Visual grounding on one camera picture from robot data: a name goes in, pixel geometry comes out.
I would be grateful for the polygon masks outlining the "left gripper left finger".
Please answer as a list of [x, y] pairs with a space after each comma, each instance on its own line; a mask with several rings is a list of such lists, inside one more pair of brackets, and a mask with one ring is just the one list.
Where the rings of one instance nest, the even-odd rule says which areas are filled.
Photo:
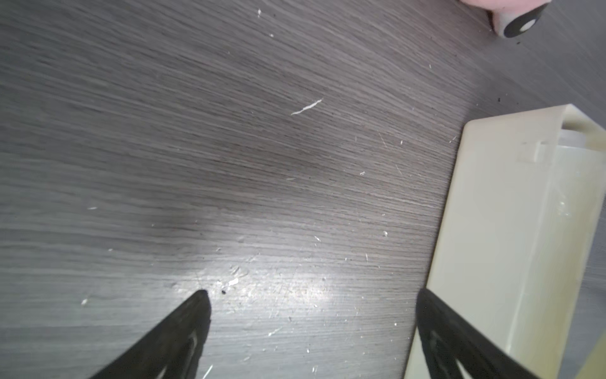
[[186, 301], [94, 378], [194, 378], [211, 325], [206, 290]]

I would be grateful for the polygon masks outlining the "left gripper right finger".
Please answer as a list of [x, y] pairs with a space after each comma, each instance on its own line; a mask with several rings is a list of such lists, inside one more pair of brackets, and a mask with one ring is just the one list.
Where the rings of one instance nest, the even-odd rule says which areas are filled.
[[431, 378], [535, 378], [431, 290], [418, 292], [418, 335]]

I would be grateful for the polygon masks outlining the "cream dispenser base tray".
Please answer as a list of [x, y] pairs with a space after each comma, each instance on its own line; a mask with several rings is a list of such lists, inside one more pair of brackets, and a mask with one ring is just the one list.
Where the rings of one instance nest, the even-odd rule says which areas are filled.
[[557, 377], [605, 196], [605, 132], [576, 106], [468, 122], [427, 287]]

